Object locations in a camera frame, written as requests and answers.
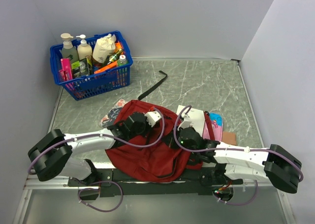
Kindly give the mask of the red backpack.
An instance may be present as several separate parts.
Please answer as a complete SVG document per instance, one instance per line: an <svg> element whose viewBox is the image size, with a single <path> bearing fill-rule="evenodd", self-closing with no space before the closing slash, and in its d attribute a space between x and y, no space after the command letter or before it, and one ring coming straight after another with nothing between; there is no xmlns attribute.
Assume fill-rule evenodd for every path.
<svg viewBox="0 0 315 224"><path fill-rule="evenodd" d="M125 104L114 123L125 120L134 112L145 114L152 111L155 105L142 99L162 83L163 80L158 81L137 100ZM178 125L177 115L167 108L157 108L164 116L164 121L158 122L146 135L138 135L128 144L107 150L111 163L126 175L145 182L171 182L185 169L200 170L203 163L193 161L189 152L170 148L173 127Z"/></svg>

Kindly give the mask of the brown leather wallet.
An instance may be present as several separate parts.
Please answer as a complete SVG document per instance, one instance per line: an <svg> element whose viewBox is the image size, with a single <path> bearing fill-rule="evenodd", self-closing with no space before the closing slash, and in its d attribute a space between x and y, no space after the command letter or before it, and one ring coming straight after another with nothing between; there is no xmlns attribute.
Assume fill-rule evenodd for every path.
<svg viewBox="0 0 315 224"><path fill-rule="evenodd" d="M221 141L229 145L237 146L236 134L233 132L223 131Z"/></svg>

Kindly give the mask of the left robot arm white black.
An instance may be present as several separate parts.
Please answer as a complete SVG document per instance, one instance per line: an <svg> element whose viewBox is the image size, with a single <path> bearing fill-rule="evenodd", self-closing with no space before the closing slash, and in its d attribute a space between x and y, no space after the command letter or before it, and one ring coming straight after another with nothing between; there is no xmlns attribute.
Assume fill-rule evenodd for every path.
<svg viewBox="0 0 315 224"><path fill-rule="evenodd" d="M99 180L93 162L78 160L75 155L117 148L138 135L146 135L156 124L152 115L153 112L135 112L125 120L89 133L64 134L54 129L29 150L31 167L42 182L60 175L76 178L87 186L93 185Z"/></svg>

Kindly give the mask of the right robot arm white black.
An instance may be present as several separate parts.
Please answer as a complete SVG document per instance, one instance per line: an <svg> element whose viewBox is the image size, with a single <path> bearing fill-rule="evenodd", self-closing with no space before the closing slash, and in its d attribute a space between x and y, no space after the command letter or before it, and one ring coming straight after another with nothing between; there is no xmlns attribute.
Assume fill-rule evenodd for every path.
<svg viewBox="0 0 315 224"><path fill-rule="evenodd" d="M256 180L270 182L286 193L297 193L303 175L301 162L280 145L250 148L204 139L193 128L174 128L176 145L193 156L193 161L214 163L216 180Z"/></svg>

